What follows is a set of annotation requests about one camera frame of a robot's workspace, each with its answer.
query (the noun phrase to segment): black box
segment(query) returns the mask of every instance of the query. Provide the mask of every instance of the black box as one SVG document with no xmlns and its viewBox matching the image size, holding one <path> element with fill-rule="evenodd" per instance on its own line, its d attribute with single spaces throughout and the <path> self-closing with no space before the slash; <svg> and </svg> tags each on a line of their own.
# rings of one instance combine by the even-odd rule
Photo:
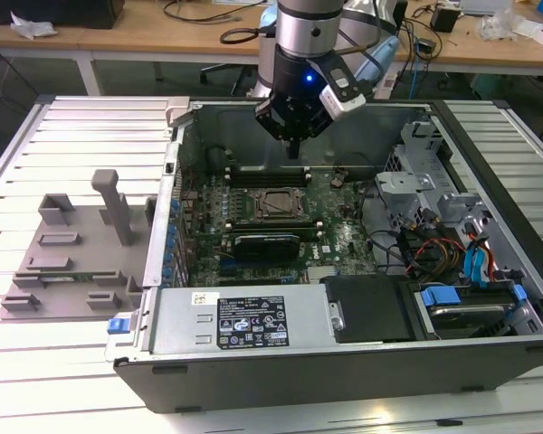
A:
<svg viewBox="0 0 543 434">
<path fill-rule="evenodd" d="M 431 18 L 431 28 L 436 32 L 450 33 L 460 14 L 460 9 L 437 6 Z"/>
</svg>

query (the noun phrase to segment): black plastic cover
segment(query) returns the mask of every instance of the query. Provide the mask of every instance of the black plastic cover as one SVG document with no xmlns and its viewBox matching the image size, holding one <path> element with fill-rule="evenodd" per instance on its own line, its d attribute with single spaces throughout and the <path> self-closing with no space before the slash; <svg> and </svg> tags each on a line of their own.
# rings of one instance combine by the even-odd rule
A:
<svg viewBox="0 0 543 434">
<path fill-rule="evenodd" d="M 329 303 L 337 303 L 344 328 L 336 342 L 406 342 L 425 340 L 425 331 L 404 276 L 373 274 L 325 278 Z"/>
</svg>

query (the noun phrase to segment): blue tab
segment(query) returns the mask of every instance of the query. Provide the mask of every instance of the blue tab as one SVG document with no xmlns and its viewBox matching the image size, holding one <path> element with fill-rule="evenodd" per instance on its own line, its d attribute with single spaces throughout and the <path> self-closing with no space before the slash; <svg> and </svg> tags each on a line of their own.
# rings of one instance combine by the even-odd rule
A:
<svg viewBox="0 0 543 434">
<path fill-rule="evenodd" d="M 459 305 L 461 298 L 455 287 L 428 287 L 422 291 L 421 296 L 425 306 Z"/>
<path fill-rule="evenodd" d="M 107 325 L 109 335 L 124 335 L 130 333 L 130 320 L 128 318 L 111 318 Z"/>
<path fill-rule="evenodd" d="M 513 285 L 513 294 L 515 294 L 517 301 L 523 301 L 527 299 L 527 293 L 525 292 L 525 288 L 521 285 Z"/>
</svg>

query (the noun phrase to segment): warning label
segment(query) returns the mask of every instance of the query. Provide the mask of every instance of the warning label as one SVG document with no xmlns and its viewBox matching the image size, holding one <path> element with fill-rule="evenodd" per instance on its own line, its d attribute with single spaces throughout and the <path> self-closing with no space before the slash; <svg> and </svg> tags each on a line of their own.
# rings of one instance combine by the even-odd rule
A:
<svg viewBox="0 0 543 434">
<path fill-rule="evenodd" d="M 219 298 L 217 324 L 222 350 L 290 345 L 283 297 Z"/>
</svg>

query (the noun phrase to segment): desk leg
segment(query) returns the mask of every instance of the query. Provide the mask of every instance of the desk leg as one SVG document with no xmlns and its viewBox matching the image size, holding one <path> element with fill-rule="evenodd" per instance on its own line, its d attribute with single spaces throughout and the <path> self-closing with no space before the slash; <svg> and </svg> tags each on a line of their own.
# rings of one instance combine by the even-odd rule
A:
<svg viewBox="0 0 543 434">
<path fill-rule="evenodd" d="M 75 59 L 77 65 L 79 65 L 79 71 L 81 72 L 82 82 L 87 90 L 87 94 L 90 97 L 98 97 L 102 95 L 100 90 L 99 79 L 95 71 L 94 60 L 88 52 L 82 52 Z"/>
<path fill-rule="evenodd" d="M 376 86 L 376 92 L 374 99 L 390 99 L 390 95 L 395 88 L 396 77 L 402 70 L 402 63 L 395 61 L 390 65 L 388 71 L 384 75 L 384 78 Z"/>
</svg>

